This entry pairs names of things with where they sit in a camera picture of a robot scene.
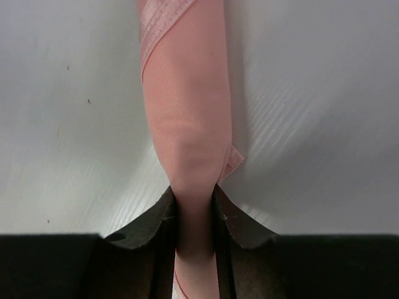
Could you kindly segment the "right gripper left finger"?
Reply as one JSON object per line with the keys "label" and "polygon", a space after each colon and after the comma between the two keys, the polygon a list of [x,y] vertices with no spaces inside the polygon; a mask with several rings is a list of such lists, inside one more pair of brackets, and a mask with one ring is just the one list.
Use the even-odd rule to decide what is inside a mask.
{"label": "right gripper left finger", "polygon": [[2,298],[171,298],[177,236],[171,189],[108,235],[1,236]]}

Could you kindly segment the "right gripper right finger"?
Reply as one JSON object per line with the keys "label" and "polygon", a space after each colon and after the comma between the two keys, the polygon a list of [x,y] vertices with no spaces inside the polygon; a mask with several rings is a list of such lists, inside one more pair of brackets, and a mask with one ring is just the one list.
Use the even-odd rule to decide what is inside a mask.
{"label": "right gripper right finger", "polygon": [[220,187],[212,213],[221,298],[398,297],[396,235],[279,235]]}

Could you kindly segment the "pink satin napkin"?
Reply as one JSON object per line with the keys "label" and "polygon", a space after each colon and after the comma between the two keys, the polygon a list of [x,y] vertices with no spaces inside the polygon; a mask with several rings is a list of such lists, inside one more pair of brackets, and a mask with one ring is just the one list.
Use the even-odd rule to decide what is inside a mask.
{"label": "pink satin napkin", "polygon": [[179,213],[175,282],[183,298],[218,298],[215,185],[242,162],[232,144],[224,3],[138,1],[150,133]]}

